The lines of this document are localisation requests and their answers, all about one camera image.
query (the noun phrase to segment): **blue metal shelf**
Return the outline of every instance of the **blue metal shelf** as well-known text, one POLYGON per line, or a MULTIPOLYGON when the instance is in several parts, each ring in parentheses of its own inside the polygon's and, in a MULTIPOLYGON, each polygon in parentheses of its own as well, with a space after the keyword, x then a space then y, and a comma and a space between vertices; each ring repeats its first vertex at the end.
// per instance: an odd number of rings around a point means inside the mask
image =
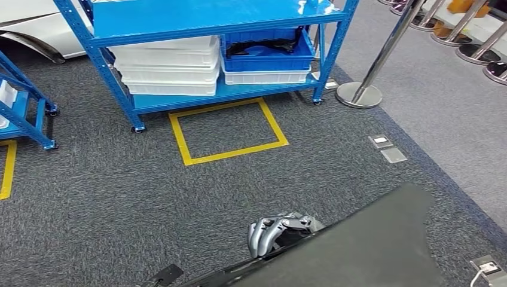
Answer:
POLYGON ((25 88, 25 90, 18 91, 11 108, 0 101, 0 114, 9 120, 9 125, 4 129, 0 129, 0 139, 29 136, 44 149, 57 148, 58 145, 55 141, 42 132, 45 113, 49 112, 51 115, 57 115, 57 106, 44 96, 2 52, 0 52, 0 67, 6 72, 6 74, 0 74, 0 80, 6 80, 25 88), (30 98, 37 102, 35 126, 26 120, 30 98))
MULTIPOLYGON (((18 92, 16 96, 16 101, 13 103, 12 110, 16 115, 18 115, 21 118, 26 117, 26 112, 28 111, 28 92, 27 91, 20 91, 18 92)), ((24 136, 25 133, 12 123, 9 123, 9 125, 4 128, 0 129, 0 139, 9 139, 9 138, 16 138, 18 136, 24 136)))
POLYGON ((328 1, 137 0, 93 4, 94 35, 100 47, 247 30, 338 22, 347 13, 328 1))
POLYGON ((314 88, 312 100, 315 104, 321 103, 320 95, 359 2, 346 0, 343 9, 338 9, 329 0, 128 0, 94 2, 91 6, 90 1, 80 0, 83 9, 92 10, 87 13, 94 26, 92 35, 71 0, 53 1, 137 132, 145 129, 139 115, 148 112, 302 88, 314 88), (114 58, 105 49, 115 45, 312 24, 320 24, 320 44, 324 46, 324 23, 330 22, 336 22, 337 29, 328 54, 321 53, 318 80, 308 78, 301 84, 226 86, 220 78, 216 96, 130 95, 109 69, 114 58))
POLYGON ((232 85, 224 83, 221 75, 217 81, 216 95, 214 96, 160 96, 151 94, 134 94, 134 111, 138 114, 149 112, 181 109, 196 105, 208 105, 211 103, 225 102, 228 100, 240 100, 255 97, 258 94, 277 94, 287 91, 315 88, 320 83, 308 75, 306 82, 300 84, 270 84, 270 85, 232 85))

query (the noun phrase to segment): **metal pole base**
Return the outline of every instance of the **metal pole base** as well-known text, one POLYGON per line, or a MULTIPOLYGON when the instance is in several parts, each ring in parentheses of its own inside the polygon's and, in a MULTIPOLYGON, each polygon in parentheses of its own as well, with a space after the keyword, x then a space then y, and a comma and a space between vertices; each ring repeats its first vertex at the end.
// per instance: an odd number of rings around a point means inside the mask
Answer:
POLYGON ((393 14, 401 16, 401 14, 403 14, 403 10, 405 10, 406 5, 407 5, 406 1, 395 3, 391 6, 391 8, 389 8, 389 11, 391 11, 393 14))
POLYGON ((378 106, 378 104, 382 101, 382 93, 374 86, 366 88, 358 102, 352 102, 359 86, 361 86, 361 83, 359 82, 340 85, 336 90, 336 99, 346 106, 351 106, 352 108, 357 109, 370 109, 378 106))
POLYGON ((393 5, 400 2, 401 0, 378 0, 378 1, 384 5, 393 5))
POLYGON ((489 63, 482 71, 490 80, 507 86, 507 63, 489 63))
POLYGON ((495 52, 491 50, 487 50, 480 56, 478 59, 472 58, 472 55, 480 48, 480 45, 477 44, 465 44, 456 49, 456 54, 461 59, 474 63, 477 65, 487 65, 489 63, 498 62, 500 60, 500 56, 498 56, 495 52))
POLYGON ((429 19, 429 22, 426 25, 421 26, 421 21, 423 20, 423 18, 424 18, 424 14, 416 15, 416 17, 414 18, 412 23, 410 23, 410 27, 412 27, 416 30, 419 30, 419 31, 425 31, 425 32, 433 31, 438 20, 435 18, 431 18, 431 19, 429 19))
POLYGON ((459 34, 458 37, 456 37, 456 39, 453 42, 447 41, 446 35, 445 36, 437 36, 435 33, 432 33, 431 38, 440 44, 443 44, 446 46, 451 46, 451 47, 458 47, 463 44, 468 44, 468 43, 472 42, 472 39, 468 38, 467 36, 465 36, 463 34, 459 34))

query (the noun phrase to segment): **shelf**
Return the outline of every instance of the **shelf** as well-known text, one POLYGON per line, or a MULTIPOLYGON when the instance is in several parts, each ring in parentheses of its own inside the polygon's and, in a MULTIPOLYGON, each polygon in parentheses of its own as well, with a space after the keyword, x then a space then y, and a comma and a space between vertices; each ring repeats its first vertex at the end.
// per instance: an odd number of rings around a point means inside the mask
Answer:
POLYGON ((148 112, 160 112, 170 109, 187 108, 198 105, 239 100, 249 97, 265 96, 268 94, 285 93, 287 91, 315 88, 319 82, 308 74, 307 80, 300 84, 269 84, 269 85, 233 85, 224 83, 224 76, 217 80, 216 95, 214 96, 158 96, 150 94, 133 94, 135 110, 137 114, 148 112))
MULTIPOLYGON (((13 103, 12 109, 18 116, 26 118, 26 112, 28 110, 27 91, 18 92, 16 96, 16 101, 13 103)), ((9 125, 6 128, 0 129, 0 139, 8 139, 24 135, 25 133, 12 123, 9 123, 9 125)))
POLYGON ((93 3, 99 47, 338 22, 328 0, 130 0, 93 3))

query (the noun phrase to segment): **yellow floor tape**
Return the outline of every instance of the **yellow floor tape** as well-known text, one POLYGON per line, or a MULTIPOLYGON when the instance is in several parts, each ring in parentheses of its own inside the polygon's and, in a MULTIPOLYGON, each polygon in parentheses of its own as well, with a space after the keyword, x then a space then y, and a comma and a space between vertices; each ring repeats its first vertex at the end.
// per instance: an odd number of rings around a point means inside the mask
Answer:
POLYGON ((0 191, 0 200, 8 199, 11 196, 13 186, 14 163, 16 162, 16 141, 3 141, 0 146, 7 146, 7 157, 5 158, 4 177, 2 179, 2 190, 0 191))
POLYGON ((221 160, 223 158, 235 157, 237 155, 249 154, 249 153, 257 152, 257 151, 264 151, 264 150, 267 150, 270 148, 278 148, 280 146, 284 146, 284 145, 289 144, 289 142, 287 141, 287 138, 285 138, 285 136, 283 135, 282 130, 280 129, 280 126, 278 126, 278 123, 276 123, 276 120, 274 119, 273 114, 269 110, 268 105, 266 104, 264 99, 261 97, 258 97, 256 99, 243 100, 240 102, 210 106, 210 107, 202 108, 202 109, 193 109, 191 111, 170 113, 169 114, 169 121, 171 122, 171 125, 173 127, 173 131, 175 134, 176 141, 178 143, 179 151, 181 153, 181 157, 183 158, 183 164, 186 166, 190 166, 190 165, 196 164, 196 163, 206 163, 208 161, 221 160), (187 115, 201 114, 204 112, 211 112, 211 111, 216 111, 219 109, 232 108, 234 106, 248 105, 251 103, 258 103, 259 106, 261 107, 262 113, 264 114, 266 120, 268 121, 269 125, 271 126, 271 128, 274 131, 274 134, 277 138, 276 142, 265 143, 263 145, 251 146, 249 148, 242 148, 242 149, 238 149, 235 151, 227 151, 227 152, 223 152, 220 154, 208 155, 205 157, 192 158, 192 156, 190 156, 190 151, 188 150, 187 142, 185 141, 185 136, 183 135, 183 131, 181 130, 181 126, 179 125, 179 121, 178 121, 179 117, 184 117, 187 115))

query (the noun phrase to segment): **stacked white bins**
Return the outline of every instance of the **stacked white bins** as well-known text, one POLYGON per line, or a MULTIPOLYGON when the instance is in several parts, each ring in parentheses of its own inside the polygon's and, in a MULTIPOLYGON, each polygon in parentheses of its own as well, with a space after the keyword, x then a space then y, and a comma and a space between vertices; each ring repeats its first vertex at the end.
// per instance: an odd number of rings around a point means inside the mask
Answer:
MULTIPOLYGON (((9 85, 6 80, 0 80, 0 100, 9 108, 13 107, 16 101, 17 90, 9 85)), ((0 115, 0 129, 9 126, 9 121, 0 115)))
POLYGON ((131 94, 214 96, 220 72, 216 36, 109 48, 131 94))

